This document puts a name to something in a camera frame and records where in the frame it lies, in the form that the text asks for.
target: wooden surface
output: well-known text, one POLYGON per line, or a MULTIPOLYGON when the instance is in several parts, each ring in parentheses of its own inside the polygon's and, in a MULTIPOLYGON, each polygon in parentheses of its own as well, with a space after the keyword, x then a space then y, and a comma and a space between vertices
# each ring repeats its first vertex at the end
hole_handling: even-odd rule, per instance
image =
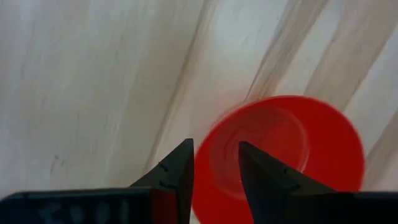
POLYGON ((396 0, 0 1, 0 195, 125 186, 238 105, 342 111, 398 190, 396 0))

